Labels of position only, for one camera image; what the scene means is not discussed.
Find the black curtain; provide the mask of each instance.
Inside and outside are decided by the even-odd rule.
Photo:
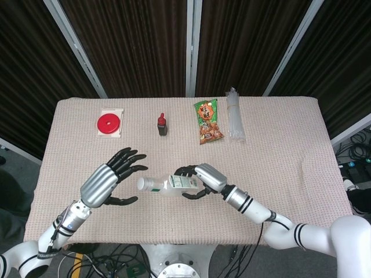
[[[42,1],[0,1],[0,137],[42,159],[56,104],[96,98]]]
[[[371,113],[371,1],[326,0],[271,96],[316,97],[331,138]]]
[[[311,0],[203,0],[196,96],[261,96]]]
[[[187,0],[61,0],[109,97],[182,97]]]

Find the green snack package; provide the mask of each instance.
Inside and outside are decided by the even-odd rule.
[[[195,104],[199,124],[200,144],[224,137],[217,124],[217,99],[204,100]]]

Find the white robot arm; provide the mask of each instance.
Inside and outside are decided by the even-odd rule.
[[[22,278],[40,277],[48,269],[52,258],[66,244],[77,229],[90,216],[91,209],[102,204],[125,206],[138,198],[111,197],[116,186],[132,173],[148,169],[142,165],[131,166],[145,155],[135,155],[137,150],[125,148],[116,153],[86,180],[80,189],[81,199],[73,201],[52,223],[39,241],[18,244],[0,255],[0,278],[6,278],[11,268],[16,268]]]
[[[205,186],[205,190],[197,195],[184,193],[184,197],[199,199],[211,192],[220,193],[223,200],[255,224],[270,222],[264,234],[269,246],[275,249],[301,247],[336,257],[338,278],[371,277],[371,225],[367,220],[354,215],[345,216],[335,220],[330,229],[294,224],[237,186],[228,185],[227,177],[206,163],[180,168],[176,174],[195,174]]]

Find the table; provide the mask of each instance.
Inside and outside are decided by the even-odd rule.
[[[211,194],[200,200],[139,192],[141,175],[159,177],[203,162],[268,208],[296,223],[329,227],[351,214],[317,100],[308,97],[240,97],[246,142],[228,136],[227,102],[218,98],[225,137],[199,144],[193,104],[203,98],[81,99],[57,105],[43,158],[25,240],[38,240],[74,199],[84,181],[124,147],[147,154],[149,169],[124,180],[113,196],[138,196],[126,207],[102,206],[69,243],[252,244],[260,227]],[[123,108],[121,138],[97,136],[102,108]],[[168,135],[157,117],[165,113]]]

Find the red bottle cap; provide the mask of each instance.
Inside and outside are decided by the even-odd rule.
[[[166,125],[166,119],[163,117],[163,113],[161,113],[160,118],[157,119],[157,124],[160,126]]]

